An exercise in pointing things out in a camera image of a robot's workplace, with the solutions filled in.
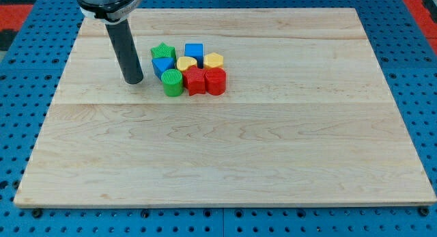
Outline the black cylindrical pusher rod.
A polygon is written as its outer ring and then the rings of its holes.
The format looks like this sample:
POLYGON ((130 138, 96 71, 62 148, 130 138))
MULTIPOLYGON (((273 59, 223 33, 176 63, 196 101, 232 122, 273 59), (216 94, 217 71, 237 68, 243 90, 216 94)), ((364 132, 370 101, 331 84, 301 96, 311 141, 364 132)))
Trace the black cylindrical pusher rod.
POLYGON ((140 83, 143 80, 143 71, 128 21, 123 20, 105 27, 125 82, 131 85, 140 83))

